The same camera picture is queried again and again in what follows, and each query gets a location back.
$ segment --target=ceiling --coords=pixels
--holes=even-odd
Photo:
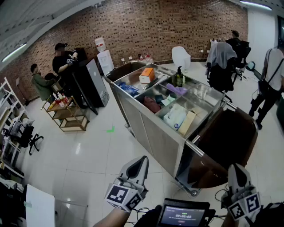
[[[0,0],[0,70],[22,53],[51,27],[88,6],[102,0]],[[239,4],[239,0],[229,0]],[[284,0],[251,0],[269,5],[273,11],[284,13]],[[7,54],[23,43],[22,51],[1,62]]]

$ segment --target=white tile floor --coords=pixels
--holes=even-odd
[[[176,70],[173,64],[165,66]],[[204,63],[192,63],[188,75],[208,84],[204,72]],[[235,90],[227,95],[235,105],[248,112],[257,82],[252,72],[246,70],[245,75],[248,81],[237,79]],[[98,116],[89,112],[90,123],[84,133],[63,133],[47,113],[40,110],[43,104],[40,99],[27,107],[35,119],[35,132],[44,136],[44,140],[39,152],[35,151],[29,156],[26,151],[19,156],[17,166],[25,173],[26,183],[64,200],[89,205],[85,209],[56,203],[58,226],[91,227],[106,216],[112,209],[103,201],[108,184],[114,181],[126,162],[142,155],[150,159],[149,175],[145,182],[149,193],[138,207],[154,208],[162,204],[165,197],[192,200],[185,192],[178,191],[177,182],[124,128],[125,121],[108,84],[105,84],[110,94],[109,103],[99,109]],[[112,126],[114,132],[107,133]],[[283,147],[284,133],[276,119],[274,106],[263,121],[263,129],[259,132],[247,165],[264,204],[284,200]],[[216,214],[225,214],[226,210],[221,210],[220,202],[214,199],[215,193],[222,188],[224,185],[204,189],[194,200],[210,202]],[[130,220],[136,220],[136,213],[131,214]],[[221,220],[214,219],[210,226],[221,226]]]

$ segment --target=purple object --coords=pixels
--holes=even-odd
[[[184,95],[187,93],[188,89],[185,87],[174,87],[172,84],[168,83],[166,87],[177,95]]]

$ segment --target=green jacket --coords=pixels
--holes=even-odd
[[[37,93],[43,101],[47,100],[48,97],[52,95],[53,91],[51,89],[51,85],[54,83],[54,79],[45,80],[39,74],[33,74],[32,76],[32,84],[35,86]]]

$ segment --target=brick wall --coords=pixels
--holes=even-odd
[[[52,70],[54,46],[68,43],[68,49],[84,47],[88,57],[98,52],[95,39],[103,37],[115,66],[121,58],[151,53],[154,61],[171,59],[174,46],[183,46],[192,58],[206,58],[209,39],[231,36],[238,30],[247,40],[248,15],[226,0],[107,0],[98,8],[86,8],[65,19],[40,37],[21,56],[0,72],[7,77],[21,99],[20,86],[28,99],[37,96],[30,66],[37,63],[42,75]]]

